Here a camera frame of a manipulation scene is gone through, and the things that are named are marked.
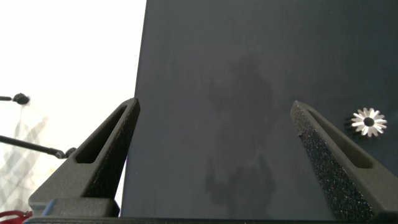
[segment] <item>metal gear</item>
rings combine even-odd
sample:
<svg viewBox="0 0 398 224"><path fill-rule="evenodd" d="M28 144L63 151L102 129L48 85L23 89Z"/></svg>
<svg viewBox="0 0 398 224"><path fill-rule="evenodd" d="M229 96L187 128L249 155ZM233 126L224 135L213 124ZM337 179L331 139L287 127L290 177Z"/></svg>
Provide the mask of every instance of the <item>metal gear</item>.
<svg viewBox="0 0 398 224"><path fill-rule="evenodd" d="M379 136L379 133L383 133L382 129L387 128L387 121L384 115L379 114L380 111L371 108L369 111L367 108L363 108L363 111L358 110L358 113L354 113L355 118L352 120L352 127L356 128L355 131L360 132L363 136L372 135Z"/></svg>

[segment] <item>white background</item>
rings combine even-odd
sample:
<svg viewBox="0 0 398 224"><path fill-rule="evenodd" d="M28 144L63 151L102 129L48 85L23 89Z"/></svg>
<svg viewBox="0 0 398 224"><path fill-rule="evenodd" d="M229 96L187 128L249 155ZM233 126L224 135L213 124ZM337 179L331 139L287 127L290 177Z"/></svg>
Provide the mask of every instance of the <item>white background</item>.
<svg viewBox="0 0 398 224"><path fill-rule="evenodd" d="M134 96L145 5L146 0L0 1L0 96L22 92L31 98L27 106L0 101L0 135L64 151L78 147ZM6 167L15 150L33 160L25 177ZM61 162L0 143L0 169L8 173L0 176L1 187L33 191ZM120 205L120 192L116 200ZM26 207L8 201L0 212L12 209Z"/></svg>

